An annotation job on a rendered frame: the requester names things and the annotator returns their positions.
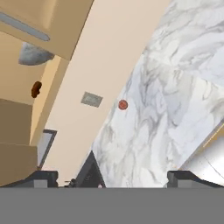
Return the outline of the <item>grey bowl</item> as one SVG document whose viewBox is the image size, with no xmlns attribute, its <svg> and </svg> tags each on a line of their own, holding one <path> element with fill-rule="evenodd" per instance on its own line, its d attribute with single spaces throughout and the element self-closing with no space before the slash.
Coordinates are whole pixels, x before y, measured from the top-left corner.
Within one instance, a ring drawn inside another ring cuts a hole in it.
<svg viewBox="0 0 224 224">
<path fill-rule="evenodd" d="M 24 42 L 18 57 L 18 63 L 25 66 L 37 66 L 52 60 L 54 54 L 38 46 Z"/>
</svg>

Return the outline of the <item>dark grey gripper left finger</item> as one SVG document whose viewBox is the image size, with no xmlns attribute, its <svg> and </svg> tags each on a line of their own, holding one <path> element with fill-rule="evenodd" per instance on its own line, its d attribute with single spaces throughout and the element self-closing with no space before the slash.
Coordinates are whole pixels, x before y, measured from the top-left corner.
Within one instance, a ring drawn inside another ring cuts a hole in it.
<svg viewBox="0 0 224 224">
<path fill-rule="evenodd" d="M 35 171 L 27 178 L 5 185 L 4 187 L 51 188 L 58 187 L 57 171 Z"/>
</svg>

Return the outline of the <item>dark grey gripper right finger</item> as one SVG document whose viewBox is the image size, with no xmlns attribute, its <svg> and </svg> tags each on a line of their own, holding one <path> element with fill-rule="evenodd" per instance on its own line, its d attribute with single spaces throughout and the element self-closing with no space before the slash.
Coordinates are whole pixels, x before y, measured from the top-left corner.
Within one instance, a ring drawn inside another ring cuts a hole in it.
<svg viewBox="0 0 224 224">
<path fill-rule="evenodd" d="M 194 175 L 191 171 L 168 171 L 168 188 L 223 188 Z"/>
</svg>

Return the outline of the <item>tan open wall cabinet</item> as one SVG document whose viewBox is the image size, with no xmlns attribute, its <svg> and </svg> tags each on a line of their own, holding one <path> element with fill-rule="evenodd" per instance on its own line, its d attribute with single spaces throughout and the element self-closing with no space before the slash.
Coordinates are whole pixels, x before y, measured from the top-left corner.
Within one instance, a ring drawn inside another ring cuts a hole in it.
<svg viewBox="0 0 224 224">
<path fill-rule="evenodd" d="M 18 63 L 22 41 L 0 31 L 0 186 L 38 169 L 37 144 L 69 61 L 59 56 L 39 66 Z M 32 98 L 32 86 L 42 83 Z"/>
</svg>

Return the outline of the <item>brown lumpy item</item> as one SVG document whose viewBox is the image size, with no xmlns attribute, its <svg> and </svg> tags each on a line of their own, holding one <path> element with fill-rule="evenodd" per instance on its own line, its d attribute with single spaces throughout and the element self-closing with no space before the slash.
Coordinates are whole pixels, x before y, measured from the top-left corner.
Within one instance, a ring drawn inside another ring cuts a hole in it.
<svg viewBox="0 0 224 224">
<path fill-rule="evenodd" d="M 42 83 L 40 81 L 36 81 L 31 89 L 31 97 L 36 98 L 40 94 L 40 89 L 42 87 Z"/>
</svg>

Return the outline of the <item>black angular appliance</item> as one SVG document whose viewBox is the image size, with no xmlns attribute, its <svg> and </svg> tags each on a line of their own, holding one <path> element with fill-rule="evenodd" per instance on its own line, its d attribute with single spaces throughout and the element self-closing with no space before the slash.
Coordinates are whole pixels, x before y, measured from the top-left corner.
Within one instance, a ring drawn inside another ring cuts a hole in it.
<svg viewBox="0 0 224 224">
<path fill-rule="evenodd" d="M 96 162 L 95 155 L 90 151 L 87 160 L 81 167 L 76 178 L 72 178 L 66 187 L 72 188 L 105 188 L 105 183 Z"/>
</svg>

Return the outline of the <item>dark-framed grey panel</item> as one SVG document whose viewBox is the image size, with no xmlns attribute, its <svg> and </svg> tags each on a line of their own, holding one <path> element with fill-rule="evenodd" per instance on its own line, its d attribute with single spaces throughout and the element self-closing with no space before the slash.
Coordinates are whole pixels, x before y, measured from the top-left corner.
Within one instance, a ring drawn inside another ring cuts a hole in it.
<svg viewBox="0 0 224 224">
<path fill-rule="evenodd" d="M 41 169 L 46 161 L 46 157 L 52 147 L 57 131 L 53 129 L 44 129 L 38 142 L 38 168 Z"/>
</svg>

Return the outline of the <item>grey wall outlet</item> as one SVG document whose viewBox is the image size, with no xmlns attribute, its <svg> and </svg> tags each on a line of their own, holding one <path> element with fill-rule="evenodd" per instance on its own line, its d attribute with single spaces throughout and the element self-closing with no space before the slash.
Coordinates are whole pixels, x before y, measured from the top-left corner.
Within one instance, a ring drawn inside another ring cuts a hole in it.
<svg viewBox="0 0 224 224">
<path fill-rule="evenodd" d="M 85 92 L 81 99 L 81 103 L 91 107 L 96 107 L 96 108 L 100 106 L 101 102 L 102 102 L 101 96 L 96 94 L 91 94 L 89 92 Z"/>
</svg>

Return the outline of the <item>small red round object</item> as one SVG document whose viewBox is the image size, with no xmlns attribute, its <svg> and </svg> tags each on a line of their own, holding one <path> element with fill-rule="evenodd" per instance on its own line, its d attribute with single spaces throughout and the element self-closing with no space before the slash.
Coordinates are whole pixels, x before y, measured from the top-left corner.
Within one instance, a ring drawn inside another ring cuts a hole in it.
<svg viewBox="0 0 224 224">
<path fill-rule="evenodd" d="M 118 108 L 119 108 L 120 110 L 125 110 L 128 106 L 129 106 L 129 104 L 128 104 L 128 102 L 125 101 L 125 100 L 120 100 L 120 101 L 118 102 Z"/>
</svg>

